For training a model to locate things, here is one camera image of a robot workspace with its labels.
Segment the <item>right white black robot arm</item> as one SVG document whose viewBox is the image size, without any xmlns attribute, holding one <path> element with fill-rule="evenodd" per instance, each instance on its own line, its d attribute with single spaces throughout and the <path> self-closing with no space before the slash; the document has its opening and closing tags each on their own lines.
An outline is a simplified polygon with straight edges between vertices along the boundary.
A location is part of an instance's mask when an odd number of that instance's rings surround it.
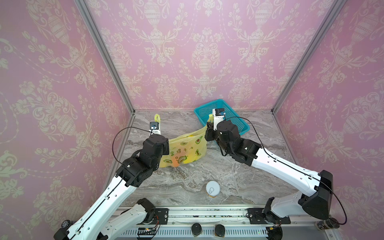
<svg viewBox="0 0 384 240">
<path fill-rule="evenodd" d="M 261 144 L 241 137 L 230 120 L 207 123 L 206 140 L 216 141 L 223 156 L 263 170 L 295 187 L 298 192 L 268 199 L 263 213 L 269 222 L 290 216 L 309 215 L 319 220 L 329 218 L 333 198 L 333 174 L 316 172 L 276 156 Z"/>
</svg>

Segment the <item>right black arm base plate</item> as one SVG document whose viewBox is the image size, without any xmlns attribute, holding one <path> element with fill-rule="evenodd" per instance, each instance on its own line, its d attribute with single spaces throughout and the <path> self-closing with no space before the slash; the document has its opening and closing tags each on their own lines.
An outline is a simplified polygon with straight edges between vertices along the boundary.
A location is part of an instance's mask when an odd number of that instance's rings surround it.
<svg viewBox="0 0 384 240">
<path fill-rule="evenodd" d="M 266 215 L 263 212 L 262 208 L 248 208 L 246 217 L 249 219 L 251 225 L 289 225 L 291 224 L 291 219 L 289 217 L 279 218 L 275 217 L 272 214 Z"/>
</svg>

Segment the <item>black round knob right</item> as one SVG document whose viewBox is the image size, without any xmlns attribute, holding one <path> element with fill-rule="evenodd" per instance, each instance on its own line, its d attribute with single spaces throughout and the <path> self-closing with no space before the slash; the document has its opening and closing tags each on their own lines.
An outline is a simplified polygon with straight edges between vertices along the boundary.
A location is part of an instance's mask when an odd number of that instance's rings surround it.
<svg viewBox="0 0 384 240">
<path fill-rule="evenodd" d="M 225 226 L 221 225 L 221 224 L 217 224 L 215 225 L 215 229 L 214 229 L 214 235 L 216 237 L 220 237 L 220 238 L 223 238 L 226 234 L 226 228 Z"/>
</svg>

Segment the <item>dark bottle right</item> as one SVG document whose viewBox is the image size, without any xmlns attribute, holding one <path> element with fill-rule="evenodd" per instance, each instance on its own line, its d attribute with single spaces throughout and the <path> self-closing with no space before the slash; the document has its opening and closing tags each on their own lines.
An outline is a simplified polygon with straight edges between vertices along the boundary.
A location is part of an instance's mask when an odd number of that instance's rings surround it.
<svg viewBox="0 0 384 240">
<path fill-rule="evenodd" d="M 330 229 L 338 229 L 340 227 L 339 222 L 335 218 L 329 218 L 327 220 L 317 221 L 315 227 L 319 231 L 325 231 Z"/>
</svg>

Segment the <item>yellow plastic bag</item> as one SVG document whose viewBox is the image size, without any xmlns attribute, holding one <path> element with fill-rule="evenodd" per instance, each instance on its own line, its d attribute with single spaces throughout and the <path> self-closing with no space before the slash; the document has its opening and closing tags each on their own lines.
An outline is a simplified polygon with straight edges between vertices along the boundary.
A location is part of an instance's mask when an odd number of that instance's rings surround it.
<svg viewBox="0 0 384 240">
<path fill-rule="evenodd" d="M 207 126 L 192 133 L 178 136 L 169 140 L 170 152 L 163 155 L 160 168 L 179 167 L 195 162 L 206 155 L 207 141 L 205 139 Z"/>
</svg>

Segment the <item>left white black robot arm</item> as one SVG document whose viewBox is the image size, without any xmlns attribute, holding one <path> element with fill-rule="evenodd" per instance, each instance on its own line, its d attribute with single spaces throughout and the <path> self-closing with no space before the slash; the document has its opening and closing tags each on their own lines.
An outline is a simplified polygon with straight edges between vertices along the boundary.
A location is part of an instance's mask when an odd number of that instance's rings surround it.
<svg viewBox="0 0 384 240">
<path fill-rule="evenodd" d="M 152 223 L 155 206 L 146 198 L 116 218 L 112 215 L 120 205 L 160 166 L 162 156 L 170 152 L 169 140 L 151 135 L 143 148 L 123 161 L 107 189 L 77 221 L 64 221 L 54 234 L 55 240 L 114 240 L 128 228 Z"/>
</svg>

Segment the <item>teal plastic basket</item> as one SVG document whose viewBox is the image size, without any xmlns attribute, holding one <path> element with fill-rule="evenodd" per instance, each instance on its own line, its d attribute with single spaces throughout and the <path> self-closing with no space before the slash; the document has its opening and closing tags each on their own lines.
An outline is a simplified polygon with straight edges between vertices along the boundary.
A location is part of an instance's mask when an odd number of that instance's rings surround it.
<svg viewBox="0 0 384 240">
<path fill-rule="evenodd" d="M 221 99 L 211 101 L 209 103 L 201 105 L 200 107 L 195 108 L 194 113 L 196 114 L 200 123 L 205 126 L 206 122 L 209 119 L 209 115 L 213 113 L 213 109 L 219 108 L 225 109 L 226 119 L 231 118 L 231 122 L 238 127 L 240 135 L 244 135 L 250 130 L 250 126 L 243 119 L 236 118 L 239 116 L 236 111 L 232 109 L 229 104 L 227 104 L 224 100 Z"/>
</svg>

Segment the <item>black round knob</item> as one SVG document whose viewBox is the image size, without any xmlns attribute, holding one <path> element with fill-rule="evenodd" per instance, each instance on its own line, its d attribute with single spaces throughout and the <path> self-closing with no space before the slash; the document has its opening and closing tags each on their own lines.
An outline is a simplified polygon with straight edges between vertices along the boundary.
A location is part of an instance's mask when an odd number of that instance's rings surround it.
<svg viewBox="0 0 384 240">
<path fill-rule="evenodd" d="M 191 232 L 194 237 L 199 236 L 202 233 L 203 229 L 199 223 L 194 223 L 191 227 Z"/>
<path fill-rule="evenodd" d="M 221 225 L 221 224 L 217 224 L 215 225 L 215 229 L 214 229 L 214 235 L 216 237 L 220 237 L 220 238 L 223 238 L 226 234 L 226 228 L 225 226 Z"/>
</svg>

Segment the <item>purple bottle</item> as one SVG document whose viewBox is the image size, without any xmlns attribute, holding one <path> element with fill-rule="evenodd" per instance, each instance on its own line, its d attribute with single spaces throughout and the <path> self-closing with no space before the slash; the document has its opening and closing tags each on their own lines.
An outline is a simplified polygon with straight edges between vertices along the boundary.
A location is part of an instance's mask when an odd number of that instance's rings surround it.
<svg viewBox="0 0 384 240">
<path fill-rule="evenodd" d="M 73 225 L 73 221 L 71 220 L 64 220 L 61 224 L 61 228 L 63 229 L 67 229 L 69 228 L 71 225 Z"/>
</svg>

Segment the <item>black round knob left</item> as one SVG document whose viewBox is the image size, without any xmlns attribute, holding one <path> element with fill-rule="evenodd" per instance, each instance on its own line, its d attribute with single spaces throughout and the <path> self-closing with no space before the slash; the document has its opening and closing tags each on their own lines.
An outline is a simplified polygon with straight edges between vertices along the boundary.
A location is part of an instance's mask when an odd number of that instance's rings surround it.
<svg viewBox="0 0 384 240">
<path fill-rule="evenodd" d="M 199 236 L 202 233 L 203 229 L 199 223 L 194 223 L 191 227 L 191 232 L 194 237 Z"/>
</svg>

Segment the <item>aluminium front rail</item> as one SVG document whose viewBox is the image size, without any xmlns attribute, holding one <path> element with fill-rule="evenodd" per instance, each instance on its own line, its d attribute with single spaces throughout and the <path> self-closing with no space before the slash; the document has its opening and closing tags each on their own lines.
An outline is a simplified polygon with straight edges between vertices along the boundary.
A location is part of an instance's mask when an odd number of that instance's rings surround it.
<svg viewBox="0 0 384 240">
<path fill-rule="evenodd" d="M 289 225 L 251 225 L 246 217 L 248 208 L 257 206 L 173 206 L 169 209 L 167 225 L 146 223 L 128 228 L 115 240 L 341 240 L 338 229 L 319 231 L 315 223 L 319 220 L 310 216 L 293 216 Z M 118 217 L 130 208 L 119 208 L 112 218 Z M 202 233 L 194 237 L 191 227 L 202 226 Z M 226 228 L 223 238 L 214 235 L 215 225 Z"/>
</svg>

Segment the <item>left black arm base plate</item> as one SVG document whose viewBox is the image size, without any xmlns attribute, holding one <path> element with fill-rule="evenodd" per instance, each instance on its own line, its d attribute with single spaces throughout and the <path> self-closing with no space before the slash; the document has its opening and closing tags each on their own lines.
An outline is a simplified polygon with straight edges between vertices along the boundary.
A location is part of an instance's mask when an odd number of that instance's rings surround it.
<svg viewBox="0 0 384 240">
<path fill-rule="evenodd" d="M 167 225 L 169 219 L 169 209 L 168 208 L 155 208 L 154 217 L 149 223 L 150 225 L 155 225 L 159 222 L 160 225 Z"/>
</svg>

